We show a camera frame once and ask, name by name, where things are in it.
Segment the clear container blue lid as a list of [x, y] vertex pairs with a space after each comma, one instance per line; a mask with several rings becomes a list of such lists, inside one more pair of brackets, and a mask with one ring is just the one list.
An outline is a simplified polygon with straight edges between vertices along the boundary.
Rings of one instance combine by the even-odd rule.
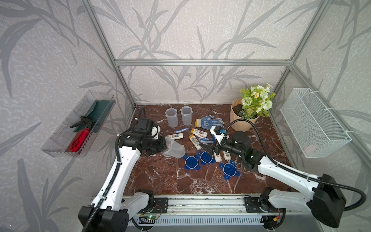
[[185, 147], [170, 137], [165, 138], [166, 148], [162, 153], [169, 157], [182, 158], [186, 154]]
[[190, 106], [183, 106], [181, 108], [182, 123], [185, 126], [190, 126], [192, 124], [192, 108]]
[[165, 116], [171, 128], [176, 128], [178, 126], [178, 112], [175, 108], [167, 109]]

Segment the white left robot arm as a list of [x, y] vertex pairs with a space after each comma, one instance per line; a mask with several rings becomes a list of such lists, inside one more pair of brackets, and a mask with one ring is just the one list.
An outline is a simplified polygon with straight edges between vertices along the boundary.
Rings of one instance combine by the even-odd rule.
[[151, 190], [139, 190], [128, 200], [123, 193], [131, 172], [141, 156], [152, 156], [167, 148], [160, 126], [147, 118], [136, 118], [133, 125], [117, 135], [116, 160], [101, 190], [90, 206], [81, 207], [78, 218], [84, 232], [123, 232], [137, 213], [155, 208]]

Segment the clear container blue lid front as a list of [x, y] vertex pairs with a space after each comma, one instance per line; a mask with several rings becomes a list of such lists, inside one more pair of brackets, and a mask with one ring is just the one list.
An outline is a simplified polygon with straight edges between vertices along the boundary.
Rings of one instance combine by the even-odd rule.
[[162, 153], [169, 157], [182, 158], [186, 154], [185, 147], [170, 137], [165, 138], [166, 148]]

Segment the white shampoo bottle yellow cap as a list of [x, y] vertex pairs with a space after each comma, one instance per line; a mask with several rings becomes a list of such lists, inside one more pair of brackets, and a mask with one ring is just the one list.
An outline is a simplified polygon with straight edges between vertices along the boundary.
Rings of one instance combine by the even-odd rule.
[[220, 154], [214, 154], [214, 159], [215, 159], [215, 161], [216, 162], [222, 162], [222, 158], [221, 158], [221, 156], [220, 156]]

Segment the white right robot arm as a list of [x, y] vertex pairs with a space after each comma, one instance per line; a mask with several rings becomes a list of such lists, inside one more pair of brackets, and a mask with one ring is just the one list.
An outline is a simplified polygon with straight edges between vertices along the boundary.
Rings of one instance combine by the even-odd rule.
[[251, 139], [241, 130], [228, 136], [229, 129], [223, 128], [221, 118], [206, 116], [197, 119], [195, 126], [209, 130], [214, 138], [211, 146], [202, 146], [207, 153], [219, 155], [223, 151], [235, 155], [245, 169], [272, 177], [294, 189], [290, 192], [267, 188], [259, 200], [264, 211], [273, 207], [309, 212], [322, 224], [338, 228], [343, 212], [356, 209], [367, 200], [364, 191], [338, 184], [329, 175], [311, 175], [276, 161], [265, 145], [262, 152], [253, 149]]

